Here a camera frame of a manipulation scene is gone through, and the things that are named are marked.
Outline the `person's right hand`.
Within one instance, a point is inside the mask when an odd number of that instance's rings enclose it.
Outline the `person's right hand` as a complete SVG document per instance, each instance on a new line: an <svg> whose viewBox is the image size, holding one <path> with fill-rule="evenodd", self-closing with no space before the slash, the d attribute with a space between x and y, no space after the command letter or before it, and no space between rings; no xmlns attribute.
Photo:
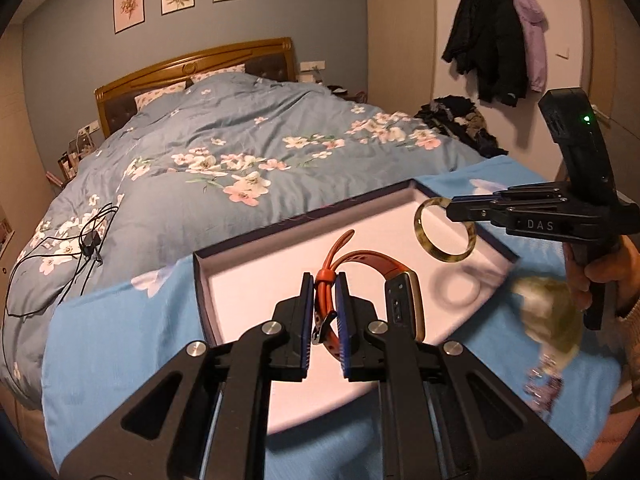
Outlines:
<svg viewBox="0 0 640 480"><path fill-rule="evenodd" d="M590 307L591 284L616 286L618 312L633 308L639 298L639 252L628 236L620 238L620 246L614 252L586 266L577 263L570 244L563 245L567 286L578 310Z"/></svg>

